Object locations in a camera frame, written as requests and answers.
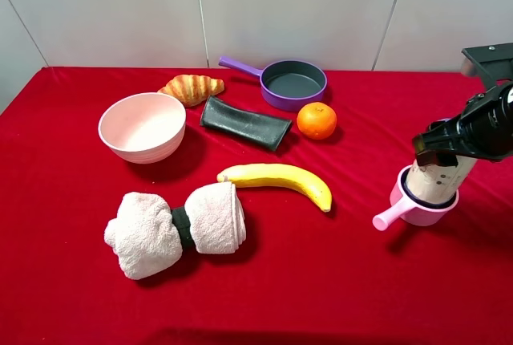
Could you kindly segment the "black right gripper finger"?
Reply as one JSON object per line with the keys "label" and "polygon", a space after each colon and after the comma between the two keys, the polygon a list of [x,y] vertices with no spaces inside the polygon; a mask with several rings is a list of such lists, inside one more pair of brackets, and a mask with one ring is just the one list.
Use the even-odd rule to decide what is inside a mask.
{"label": "black right gripper finger", "polygon": [[456,155],[446,152],[423,151],[416,154],[418,166],[436,165],[439,167],[457,167],[458,158]]}

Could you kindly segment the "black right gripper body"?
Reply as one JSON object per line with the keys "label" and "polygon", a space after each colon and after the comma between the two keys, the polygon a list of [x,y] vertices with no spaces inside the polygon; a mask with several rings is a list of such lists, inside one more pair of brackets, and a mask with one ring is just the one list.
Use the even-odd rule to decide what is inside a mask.
{"label": "black right gripper body", "polygon": [[417,156],[437,153],[462,155],[466,151],[466,146],[458,122],[459,118],[450,118],[430,124],[425,132],[413,138],[415,154]]}

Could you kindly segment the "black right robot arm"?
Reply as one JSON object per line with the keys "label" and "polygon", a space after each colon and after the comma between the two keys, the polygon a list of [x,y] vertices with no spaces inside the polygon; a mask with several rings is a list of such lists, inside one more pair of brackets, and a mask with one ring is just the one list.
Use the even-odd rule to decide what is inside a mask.
{"label": "black right robot arm", "polygon": [[512,155],[512,82],[477,94],[464,111],[412,140],[418,165],[457,166],[458,156],[501,161]]}

